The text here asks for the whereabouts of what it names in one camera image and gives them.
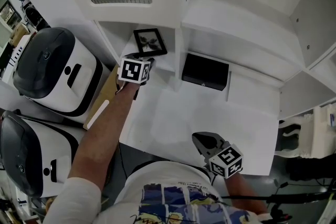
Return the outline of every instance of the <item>white and black container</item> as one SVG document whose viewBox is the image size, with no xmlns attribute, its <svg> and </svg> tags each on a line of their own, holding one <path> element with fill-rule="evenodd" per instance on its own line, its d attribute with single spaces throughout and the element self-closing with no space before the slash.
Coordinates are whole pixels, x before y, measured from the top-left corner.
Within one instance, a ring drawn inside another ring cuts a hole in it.
<svg viewBox="0 0 336 224">
<path fill-rule="evenodd" d="M 69 30 L 45 28 L 21 53 L 13 84 L 31 100 L 84 123 L 109 73 Z"/>
<path fill-rule="evenodd" d="M 15 185 L 29 197 L 57 196 L 68 177 L 84 129 L 6 111 L 1 118 L 0 153 Z"/>
</svg>

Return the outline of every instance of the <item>black picture frame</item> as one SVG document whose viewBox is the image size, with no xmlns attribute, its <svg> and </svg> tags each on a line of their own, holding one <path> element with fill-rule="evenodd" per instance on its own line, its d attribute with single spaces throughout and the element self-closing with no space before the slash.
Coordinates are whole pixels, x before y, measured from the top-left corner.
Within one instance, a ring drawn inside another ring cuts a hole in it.
<svg viewBox="0 0 336 224">
<path fill-rule="evenodd" d="M 143 41 L 141 41 L 141 33 L 148 33 L 148 32 L 154 32 L 156 37 L 157 37 L 157 41 L 159 42 L 160 46 L 161 46 L 161 50 L 154 50 L 154 51 L 143 51 Z M 139 49 L 139 53 L 140 53 L 140 57 L 153 57 L 153 56 L 158 56 L 158 55 L 164 55 L 167 54 L 167 49 L 164 45 L 164 42 L 162 40 L 162 37 L 160 35 L 160 32 L 157 28 L 151 28 L 151 29 L 139 29 L 139 30 L 134 30 L 134 37 L 135 37 L 135 41 L 137 43 L 138 49 Z"/>
</svg>

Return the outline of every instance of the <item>person's right arm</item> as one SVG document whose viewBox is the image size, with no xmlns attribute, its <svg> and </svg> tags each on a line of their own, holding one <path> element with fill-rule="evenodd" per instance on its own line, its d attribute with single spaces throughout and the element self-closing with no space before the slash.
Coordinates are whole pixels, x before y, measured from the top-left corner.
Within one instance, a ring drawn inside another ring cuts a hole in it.
<svg viewBox="0 0 336 224">
<path fill-rule="evenodd" d="M 235 173 L 233 176 L 225 180 L 226 188 L 229 194 L 241 196 L 258 196 L 254 190 L 247 184 L 240 173 Z M 253 212 L 257 215 L 267 214 L 267 207 L 260 200 L 238 200 L 232 199 L 234 207 Z"/>
</svg>

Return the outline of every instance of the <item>forearm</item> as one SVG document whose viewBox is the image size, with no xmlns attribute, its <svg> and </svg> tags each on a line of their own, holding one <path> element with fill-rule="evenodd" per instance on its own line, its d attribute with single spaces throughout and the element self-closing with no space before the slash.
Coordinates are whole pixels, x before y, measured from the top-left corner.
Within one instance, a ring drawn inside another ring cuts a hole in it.
<svg viewBox="0 0 336 224">
<path fill-rule="evenodd" d="M 236 173 L 226 179 L 225 184 L 230 195 L 258 196 L 240 173 Z M 232 204 L 236 208 L 254 212 L 257 215 L 267 213 L 267 208 L 263 201 L 233 199 Z"/>
<path fill-rule="evenodd" d="M 69 177 L 81 177 L 103 188 L 108 165 L 139 88 L 128 84 L 99 115 L 77 149 Z"/>
</svg>

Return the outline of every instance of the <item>black box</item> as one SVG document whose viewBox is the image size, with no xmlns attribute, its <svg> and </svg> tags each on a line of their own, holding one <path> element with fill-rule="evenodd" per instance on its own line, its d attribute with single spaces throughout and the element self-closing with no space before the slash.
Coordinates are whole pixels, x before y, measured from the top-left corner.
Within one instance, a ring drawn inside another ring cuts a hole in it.
<svg viewBox="0 0 336 224">
<path fill-rule="evenodd" d="M 229 65 L 193 54 L 188 54 L 182 80 L 223 91 L 226 87 Z"/>
</svg>

